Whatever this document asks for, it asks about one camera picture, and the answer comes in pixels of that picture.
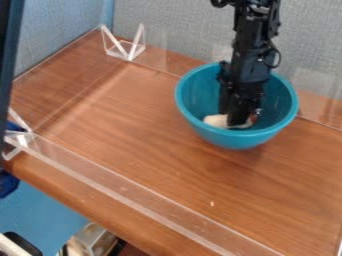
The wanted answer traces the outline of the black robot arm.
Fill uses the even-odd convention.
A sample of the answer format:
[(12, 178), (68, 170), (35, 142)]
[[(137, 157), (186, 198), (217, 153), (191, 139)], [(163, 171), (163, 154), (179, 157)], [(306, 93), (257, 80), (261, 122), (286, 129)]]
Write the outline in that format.
[(234, 7), (231, 61), (219, 62), (219, 114), (227, 128), (253, 123), (262, 109), (263, 87), (282, 55), (273, 43), (281, 27), (281, 0), (210, 0), (211, 5)]

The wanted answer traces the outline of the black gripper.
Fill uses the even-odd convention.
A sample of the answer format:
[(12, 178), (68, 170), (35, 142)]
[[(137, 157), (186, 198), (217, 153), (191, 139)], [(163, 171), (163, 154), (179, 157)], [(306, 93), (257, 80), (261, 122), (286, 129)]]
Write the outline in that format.
[(270, 79), (270, 71), (278, 49), (270, 40), (262, 40), (254, 47), (242, 48), (233, 43), (231, 62), (219, 62), (219, 113), (229, 114), (229, 124), (243, 124), (261, 107), (263, 85)]

